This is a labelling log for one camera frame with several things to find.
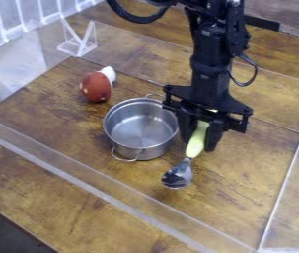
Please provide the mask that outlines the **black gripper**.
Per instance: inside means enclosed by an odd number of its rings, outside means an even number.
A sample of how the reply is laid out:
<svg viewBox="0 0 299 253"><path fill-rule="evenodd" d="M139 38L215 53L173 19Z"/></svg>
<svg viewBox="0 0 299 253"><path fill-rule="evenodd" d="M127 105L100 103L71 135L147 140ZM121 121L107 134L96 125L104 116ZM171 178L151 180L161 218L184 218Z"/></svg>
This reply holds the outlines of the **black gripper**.
<svg viewBox="0 0 299 253"><path fill-rule="evenodd" d="M247 131L252 114L251 107L229 94L231 67L231 63L211 66L192 60L191 85L163 86L163 107L176 115L181 141L188 142L197 120L209 124L204 141L205 152L215 150L223 131Z"/></svg>

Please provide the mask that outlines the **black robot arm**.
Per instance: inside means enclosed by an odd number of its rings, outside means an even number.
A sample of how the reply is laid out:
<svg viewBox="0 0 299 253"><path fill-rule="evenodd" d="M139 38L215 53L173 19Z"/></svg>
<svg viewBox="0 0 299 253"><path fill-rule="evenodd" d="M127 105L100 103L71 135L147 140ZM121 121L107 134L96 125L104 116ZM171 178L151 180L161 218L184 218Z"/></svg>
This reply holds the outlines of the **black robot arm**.
<svg viewBox="0 0 299 253"><path fill-rule="evenodd" d="M180 138L184 142L199 122L208 124L201 150L211 152L227 130L244 132L252 114L250 106L229 94L232 60L244 55L250 33L244 20L244 0L145 0L153 6L184 6L193 52L189 57L191 84L163 87L163 107L177 117Z"/></svg>

